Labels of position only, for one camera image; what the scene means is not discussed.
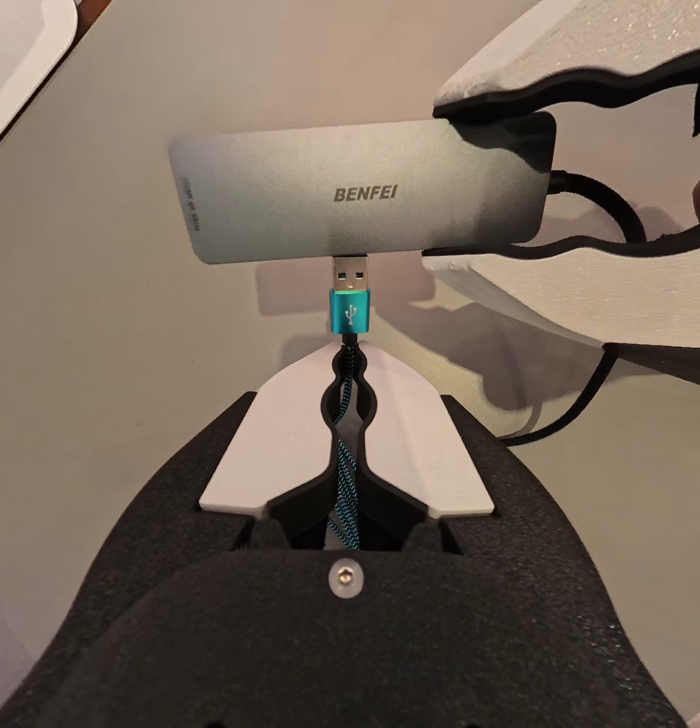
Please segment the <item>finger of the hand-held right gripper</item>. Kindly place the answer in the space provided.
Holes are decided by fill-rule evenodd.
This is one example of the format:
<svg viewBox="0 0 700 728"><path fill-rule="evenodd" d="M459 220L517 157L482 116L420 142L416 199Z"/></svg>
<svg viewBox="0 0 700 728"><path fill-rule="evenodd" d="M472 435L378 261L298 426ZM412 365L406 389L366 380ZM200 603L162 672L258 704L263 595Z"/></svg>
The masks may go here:
<svg viewBox="0 0 700 728"><path fill-rule="evenodd" d="M472 130L540 132L545 109L566 103L621 108L695 86L700 135L700 1L543 1L476 52L441 86L433 117Z"/></svg>
<svg viewBox="0 0 700 728"><path fill-rule="evenodd" d="M574 341L700 349L700 224L651 242L575 236L424 266L469 300Z"/></svg>

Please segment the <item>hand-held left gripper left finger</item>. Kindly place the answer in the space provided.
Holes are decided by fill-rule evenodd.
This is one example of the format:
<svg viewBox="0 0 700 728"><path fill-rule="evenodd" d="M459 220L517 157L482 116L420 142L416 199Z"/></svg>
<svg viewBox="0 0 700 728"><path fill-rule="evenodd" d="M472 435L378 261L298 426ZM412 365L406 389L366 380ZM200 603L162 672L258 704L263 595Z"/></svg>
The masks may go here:
<svg viewBox="0 0 700 728"><path fill-rule="evenodd" d="M272 500L324 475L333 447L322 398L337 381L334 360L344 346L331 343L275 373L255 393L199 497L207 513L269 518Z"/></svg>

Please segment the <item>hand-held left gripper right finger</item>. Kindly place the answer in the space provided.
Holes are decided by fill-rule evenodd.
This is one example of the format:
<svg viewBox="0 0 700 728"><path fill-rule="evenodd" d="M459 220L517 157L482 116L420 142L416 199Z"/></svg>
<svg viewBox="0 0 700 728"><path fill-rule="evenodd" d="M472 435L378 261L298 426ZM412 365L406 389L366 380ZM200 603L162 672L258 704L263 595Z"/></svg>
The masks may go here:
<svg viewBox="0 0 700 728"><path fill-rule="evenodd" d="M493 500L436 388L366 341L356 360L356 490L366 519L406 541L421 523L491 515Z"/></svg>

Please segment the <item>wide grey usb hub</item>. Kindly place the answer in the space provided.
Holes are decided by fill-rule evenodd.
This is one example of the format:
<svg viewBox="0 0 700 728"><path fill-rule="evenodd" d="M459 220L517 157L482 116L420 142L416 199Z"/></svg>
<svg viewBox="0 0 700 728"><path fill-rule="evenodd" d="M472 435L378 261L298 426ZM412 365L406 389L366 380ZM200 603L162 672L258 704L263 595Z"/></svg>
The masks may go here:
<svg viewBox="0 0 700 728"><path fill-rule="evenodd" d="M431 119L174 139L191 246L209 265L382 253L505 251L533 239L546 198L592 202L624 245L634 209L591 177L552 169L556 124Z"/></svg>

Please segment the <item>wooden document stand white base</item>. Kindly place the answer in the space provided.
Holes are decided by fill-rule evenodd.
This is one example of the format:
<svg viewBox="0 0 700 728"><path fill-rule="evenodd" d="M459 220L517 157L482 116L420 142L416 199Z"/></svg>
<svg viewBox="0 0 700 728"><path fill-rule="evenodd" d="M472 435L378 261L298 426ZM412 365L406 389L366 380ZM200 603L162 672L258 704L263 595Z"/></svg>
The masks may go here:
<svg viewBox="0 0 700 728"><path fill-rule="evenodd" d="M78 4L0 1L0 138L70 50Z"/></svg>

